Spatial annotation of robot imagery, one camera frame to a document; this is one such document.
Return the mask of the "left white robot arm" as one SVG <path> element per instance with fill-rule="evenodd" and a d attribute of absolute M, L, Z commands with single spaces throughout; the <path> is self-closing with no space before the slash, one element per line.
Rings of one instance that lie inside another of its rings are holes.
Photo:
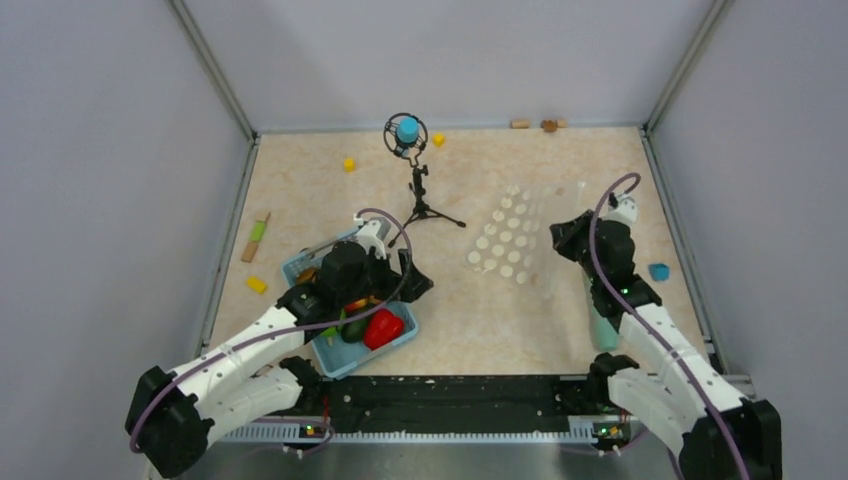
<path fill-rule="evenodd" d="M 399 270 L 375 248 L 340 241 L 311 279 L 292 286 L 257 320 L 217 348 L 171 370 L 155 365 L 138 379 L 124 428 L 129 448 L 165 478 L 181 475 L 223 435 L 267 413 L 292 408 L 308 413 L 320 386 L 288 369 L 256 372 L 340 322 L 359 300 L 411 303 L 434 282 L 421 273 L 410 249 L 400 249 Z"/>

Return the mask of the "clear polka dot zip bag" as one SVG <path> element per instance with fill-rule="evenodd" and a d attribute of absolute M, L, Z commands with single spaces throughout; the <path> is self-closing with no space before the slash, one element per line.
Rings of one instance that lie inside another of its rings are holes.
<path fill-rule="evenodd" d="M 577 215 L 586 182 L 509 184 L 463 255 L 473 272 L 537 291 L 549 300 L 554 291 L 554 253 L 550 226 Z"/>

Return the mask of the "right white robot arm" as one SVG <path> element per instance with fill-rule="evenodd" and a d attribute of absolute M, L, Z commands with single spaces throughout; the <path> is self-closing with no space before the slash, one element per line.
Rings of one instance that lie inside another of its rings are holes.
<path fill-rule="evenodd" d="M 777 409 L 743 394 L 688 342 L 636 272 L 630 226 L 586 211 L 549 230 L 553 249 L 582 268 L 594 309 L 656 371 L 602 353 L 590 366 L 589 404 L 635 415 L 674 457 L 681 479 L 782 478 Z"/>

